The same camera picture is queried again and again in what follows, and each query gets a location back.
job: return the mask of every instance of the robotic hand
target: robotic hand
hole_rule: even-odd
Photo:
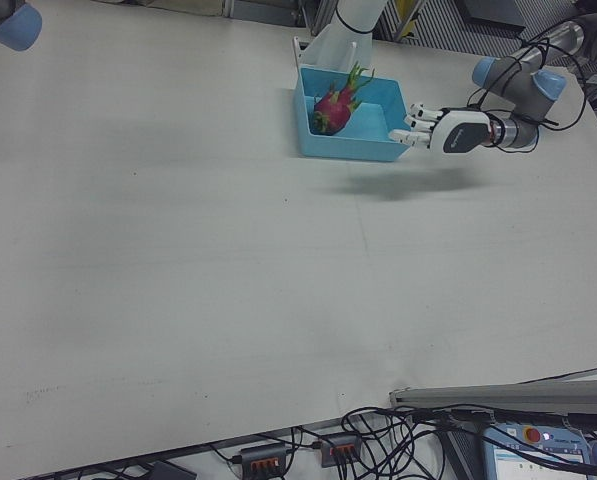
[[[0,0],[0,43],[16,51],[27,50],[41,28],[40,13],[24,0]]]
[[[414,103],[405,123],[408,130],[392,130],[389,138],[411,147],[427,147],[433,153],[467,153],[492,141],[493,116],[466,108],[428,110]]]
[[[476,106],[429,110],[415,103],[405,118],[411,131],[392,130],[389,137],[443,154],[464,154],[478,145],[511,149],[535,145],[539,127],[553,125],[546,116],[566,85],[564,77],[542,67],[563,55],[597,61],[597,14],[563,22],[508,57],[483,58],[472,75],[473,82],[485,91]],[[488,93],[515,105],[508,117],[480,110]],[[547,128],[566,130],[570,126],[573,124]]]

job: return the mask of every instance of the screen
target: screen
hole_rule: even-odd
[[[552,453],[566,459],[575,460],[583,463],[584,459],[582,453],[579,450],[565,450],[565,449],[550,449],[554,450]],[[544,453],[538,453],[536,451],[526,452],[537,458],[551,458]],[[585,475],[579,473],[570,472],[558,472],[556,470],[550,470],[549,468],[541,467],[536,465],[518,455],[503,450],[501,448],[494,449],[494,457],[496,459],[496,476],[498,480],[586,480]]]

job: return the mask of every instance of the electrical outlet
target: electrical outlet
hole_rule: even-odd
[[[321,439],[320,465],[323,468],[356,461],[360,456],[360,437],[353,433],[333,433]]]
[[[267,480],[286,473],[287,447],[282,443],[244,448],[240,456],[242,480]]]

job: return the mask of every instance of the blue plastic bin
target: blue plastic bin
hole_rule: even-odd
[[[406,145],[388,136],[395,128],[409,130],[409,126],[404,122],[406,109],[400,86],[386,78],[374,78],[358,91],[356,98],[362,104],[340,132],[331,136],[316,133],[315,97],[322,98],[332,81],[340,90],[347,82],[347,74],[312,67],[298,69],[294,106],[303,155],[393,162],[407,150]]]

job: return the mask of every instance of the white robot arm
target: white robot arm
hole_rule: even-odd
[[[411,131],[393,130],[389,136],[450,155],[465,154],[479,145],[510,149],[535,145],[539,127],[549,123],[547,113],[566,84],[564,77],[542,67],[563,55],[597,61],[597,14],[563,22],[513,55],[485,57],[476,65],[474,83],[515,105],[508,117],[480,111],[480,105],[429,110],[415,103],[405,119]]]

